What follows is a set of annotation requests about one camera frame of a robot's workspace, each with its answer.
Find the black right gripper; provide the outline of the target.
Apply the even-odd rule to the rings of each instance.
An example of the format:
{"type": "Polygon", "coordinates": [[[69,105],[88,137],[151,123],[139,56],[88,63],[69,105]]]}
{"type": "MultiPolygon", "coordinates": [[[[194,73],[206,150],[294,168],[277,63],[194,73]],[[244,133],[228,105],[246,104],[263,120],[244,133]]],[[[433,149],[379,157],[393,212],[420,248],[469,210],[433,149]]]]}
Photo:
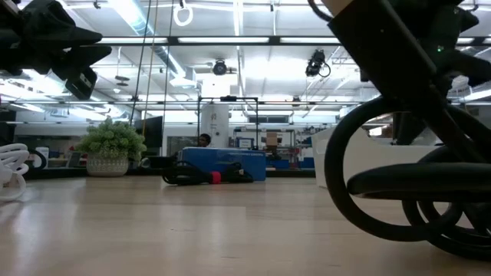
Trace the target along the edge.
{"type": "Polygon", "coordinates": [[[437,74],[451,81],[459,75],[469,78],[471,87],[490,81],[490,63],[456,49],[460,33],[479,24],[460,0],[390,0],[395,12],[418,40],[437,68],[437,74]]]}

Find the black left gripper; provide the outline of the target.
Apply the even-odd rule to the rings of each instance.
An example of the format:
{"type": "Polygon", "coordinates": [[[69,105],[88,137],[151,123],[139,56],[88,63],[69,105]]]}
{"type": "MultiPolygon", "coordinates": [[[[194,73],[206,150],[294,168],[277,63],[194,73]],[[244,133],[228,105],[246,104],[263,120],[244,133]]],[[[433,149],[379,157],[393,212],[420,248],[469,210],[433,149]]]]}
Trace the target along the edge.
{"type": "Polygon", "coordinates": [[[55,0],[34,0],[23,9],[17,2],[1,3],[1,69],[13,75],[24,69],[39,74],[53,72],[62,80],[85,77],[95,81],[91,65],[112,52],[110,46],[87,46],[102,34],[79,28],[62,4],[55,0]],[[54,57],[55,49],[72,48],[54,57]]]}

